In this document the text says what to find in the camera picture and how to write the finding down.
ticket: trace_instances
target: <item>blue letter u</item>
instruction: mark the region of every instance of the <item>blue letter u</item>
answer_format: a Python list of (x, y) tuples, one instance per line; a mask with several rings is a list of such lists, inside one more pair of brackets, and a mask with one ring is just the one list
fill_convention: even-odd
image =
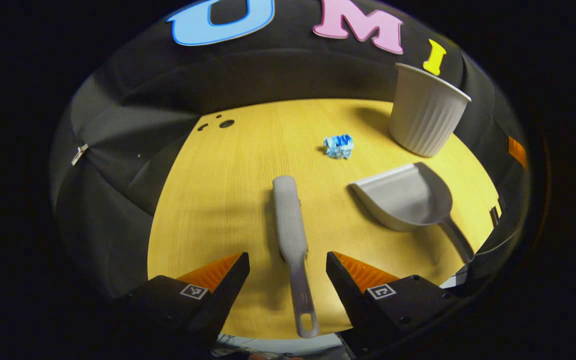
[(186, 46), (221, 43), (242, 37), (268, 25), (275, 16), (275, 0), (246, 0), (247, 14), (222, 25), (210, 21), (210, 7), (219, 0), (206, 0), (170, 16), (174, 41)]

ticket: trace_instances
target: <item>gray dustpan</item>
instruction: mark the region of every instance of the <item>gray dustpan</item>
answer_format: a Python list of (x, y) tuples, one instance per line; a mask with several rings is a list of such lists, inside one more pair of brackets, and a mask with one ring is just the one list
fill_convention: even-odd
[(414, 231), (439, 224), (457, 249), (461, 260), (473, 260), (471, 244), (453, 219), (453, 196), (432, 169), (417, 162), (350, 183), (371, 214), (396, 231)]

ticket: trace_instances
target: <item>yellow tabletop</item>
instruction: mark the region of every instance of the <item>yellow tabletop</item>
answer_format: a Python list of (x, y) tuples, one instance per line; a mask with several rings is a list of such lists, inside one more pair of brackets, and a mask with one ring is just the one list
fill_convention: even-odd
[[(450, 187), (452, 218), (474, 251), (493, 229), (498, 194), (470, 150), (452, 135), (435, 157), (400, 147), (388, 133), (392, 102), (308, 99), (270, 102), (202, 116), (161, 192), (150, 233), (148, 278), (176, 278), (226, 256), (249, 253), (250, 274), (223, 333), (298, 338), (288, 265), (279, 255), (272, 181), (297, 182), (308, 241), (306, 272), (321, 334), (351, 328), (326, 274), (338, 251), (400, 278), (440, 285), (464, 264), (438, 225), (396, 232), (380, 225), (348, 184), (425, 162)], [(220, 128), (222, 121), (234, 120)], [(324, 137), (350, 134), (349, 159), (325, 155)]]

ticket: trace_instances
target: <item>brush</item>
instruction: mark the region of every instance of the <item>brush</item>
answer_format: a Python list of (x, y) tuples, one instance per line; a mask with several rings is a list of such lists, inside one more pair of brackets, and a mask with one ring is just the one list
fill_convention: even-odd
[[(272, 180), (272, 193), (277, 218), (279, 253), (290, 269), (290, 292), (297, 333), (302, 338), (313, 338), (320, 333), (320, 326), (306, 276), (308, 244), (295, 178), (286, 175), (275, 178)], [(302, 315), (310, 315), (312, 323), (310, 330), (304, 328)]]

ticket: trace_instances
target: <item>table surface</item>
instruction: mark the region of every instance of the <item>table surface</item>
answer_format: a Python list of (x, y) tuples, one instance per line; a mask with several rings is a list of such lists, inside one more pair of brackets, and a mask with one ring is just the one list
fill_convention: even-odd
[[(298, 338), (288, 265), (279, 255), (272, 181), (297, 182), (308, 240), (306, 272), (321, 334), (351, 328), (326, 270), (326, 253), (354, 257), (400, 278), (440, 285), (462, 268), (438, 225), (396, 232), (368, 212), (349, 183), (425, 162), (453, 197), (452, 218), (474, 251), (493, 229), (498, 194), (470, 150), (452, 135), (432, 158), (400, 147), (388, 133), (392, 102), (307, 99), (202, 116), (161, 192), (150, 233), (148, 278), (177, 278), (226, 256), (249, 253), (247, 277), (222, 329), (237, 337)], [(234, 120), (221, 128), (222, 121)], [(349, 159), (325, 155), (324, 137), (350, 134)]]

